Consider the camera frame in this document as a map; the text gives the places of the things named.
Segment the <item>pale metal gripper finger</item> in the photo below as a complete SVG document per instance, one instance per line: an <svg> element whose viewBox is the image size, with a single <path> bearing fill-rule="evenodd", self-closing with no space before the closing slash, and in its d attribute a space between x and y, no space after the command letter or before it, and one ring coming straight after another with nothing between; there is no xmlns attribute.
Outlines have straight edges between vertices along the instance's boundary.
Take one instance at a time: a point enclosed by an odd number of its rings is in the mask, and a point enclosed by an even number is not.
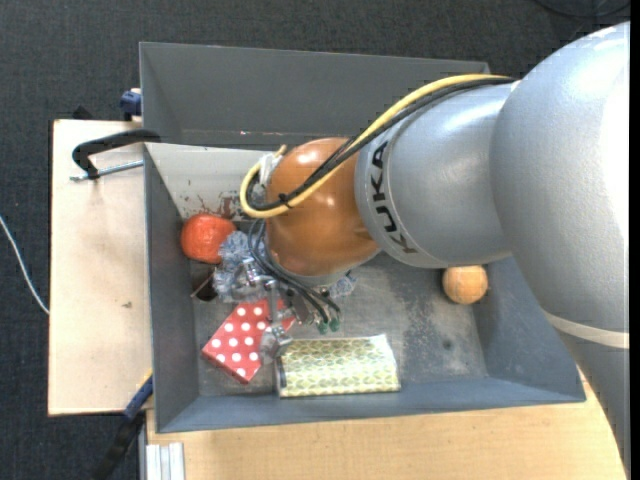
<svg viewBox="0 0 640 480"><path fill-rule="evenodd" d="M273 363L293 342L293 338L283 326L269 327L263 333L259 344L259 355L263 365Z"/></svg>
<svg viewBox="0 0 640 480"><path fill-rule="evenodd" d="M272 291L268 295L269 328L289 330L296 322L296 317L286 298L280 291Z"/></svg>

